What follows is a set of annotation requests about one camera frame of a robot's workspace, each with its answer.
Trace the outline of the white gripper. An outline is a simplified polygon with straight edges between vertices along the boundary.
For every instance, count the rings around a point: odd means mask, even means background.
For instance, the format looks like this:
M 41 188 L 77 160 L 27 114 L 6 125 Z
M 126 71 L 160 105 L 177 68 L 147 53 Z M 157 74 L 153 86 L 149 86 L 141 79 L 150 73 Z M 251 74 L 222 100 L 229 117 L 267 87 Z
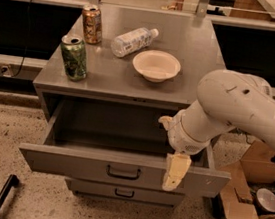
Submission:
M 167 130 L 170 146 L 177 153 L 168 154 L 166 157 L 166 172 L 162 181 L 163 191 L 171 192 L 176 189 L 191 166 L 191 158 L 188 155 L 198 154 L 210 144 L 210 141 L 197 142 L 184 131 L 181 123 L 183 112 L 181 110 L 173 118 L 165 115 L 158 119 L 163 128 Z

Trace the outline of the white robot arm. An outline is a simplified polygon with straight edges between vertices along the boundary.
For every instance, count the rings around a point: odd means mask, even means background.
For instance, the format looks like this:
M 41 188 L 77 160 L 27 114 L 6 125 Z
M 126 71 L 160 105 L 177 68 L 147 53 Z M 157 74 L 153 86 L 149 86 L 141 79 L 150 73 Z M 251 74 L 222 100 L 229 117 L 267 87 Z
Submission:
M 166 157 L 162 187 L 177 188 L 191 156 L 210 140 L 234 128 L 242 129 L 275 150 L 275 99 L 271 86 L 261 77 L 232 70 L 214 70 L 197 85 L 196 100 L 176 115 L 160 117 L 174 153 Z

